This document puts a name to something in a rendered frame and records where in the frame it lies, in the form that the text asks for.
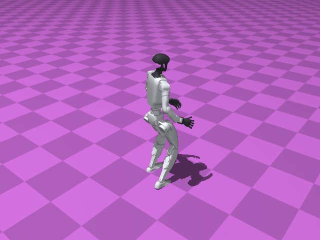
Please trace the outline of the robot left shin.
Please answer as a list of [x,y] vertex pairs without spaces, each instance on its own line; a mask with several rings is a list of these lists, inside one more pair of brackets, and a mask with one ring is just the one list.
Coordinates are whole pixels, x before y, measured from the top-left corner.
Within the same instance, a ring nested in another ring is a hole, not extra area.
[[164,144],[158,144],[156,142],[156,139],[157,139],[158,135],[156,136],[155,138],[155,142],[153,144],[153,148],[152,148],[152,157],[151,157],[151,161],[150,161],[150,164],[149,164],[149,167],[150,168],[154,168],[157,160],[158,160],[158,157],[161,155],[162,151],[163,151],[163,148],[165,146],[165,143]]

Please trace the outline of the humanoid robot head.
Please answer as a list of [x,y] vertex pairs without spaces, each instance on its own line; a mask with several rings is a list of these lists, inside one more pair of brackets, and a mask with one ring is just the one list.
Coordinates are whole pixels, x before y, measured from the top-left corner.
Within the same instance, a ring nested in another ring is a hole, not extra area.
[[[164,53],[158,53],[153,56],[152,60],[153,62],[161,65],[161,67],[156,68],[155,72],[153,72],[151,75],[154,78],[161,78],[162,71],[165,72],[167,70],[167,65],[168,65],[168,62],[170,61],[170,58]],[[165,65],[165,67],[163,64]]]

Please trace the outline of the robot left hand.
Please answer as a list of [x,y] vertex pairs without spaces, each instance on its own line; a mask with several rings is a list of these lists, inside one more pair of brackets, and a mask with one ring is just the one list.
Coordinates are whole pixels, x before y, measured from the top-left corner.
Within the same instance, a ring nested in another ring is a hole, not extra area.
[[178,99],[175,98],[170,98],[169,99],[169,104],[173,105],[174,107],[176,107],[176,109],[180,109],[182,104],[180,103],[180,101]]

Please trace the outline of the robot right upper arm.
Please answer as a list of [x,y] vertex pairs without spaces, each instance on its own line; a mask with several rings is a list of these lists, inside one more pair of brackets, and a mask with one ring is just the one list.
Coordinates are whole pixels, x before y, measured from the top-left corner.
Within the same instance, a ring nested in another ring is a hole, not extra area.
[[160,81],[159,90],[161,92],[161,103],[162,108],[161,112],[163,114],[168,114],[167,107],[169,106],[170,101],[170,84],[164,80]]

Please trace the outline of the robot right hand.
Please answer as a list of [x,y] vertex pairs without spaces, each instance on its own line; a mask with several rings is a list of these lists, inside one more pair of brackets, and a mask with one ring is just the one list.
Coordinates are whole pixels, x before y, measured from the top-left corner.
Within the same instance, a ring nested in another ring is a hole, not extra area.
[[[179,116],[180,117],[180,116]],[[180,117],[180,118],[183,118],[182,120],[182,123],[180,122],[177,122],[178,124],[184,124],[186,127],[189,127],[190,129],[192,129],[193,125],[194,124],[194,120],[191,120],[190,118],[192,118],[192,116],[188,117],[188,118],[184,118],[184,117]],[[192,126],[192,127],[191,127]]]

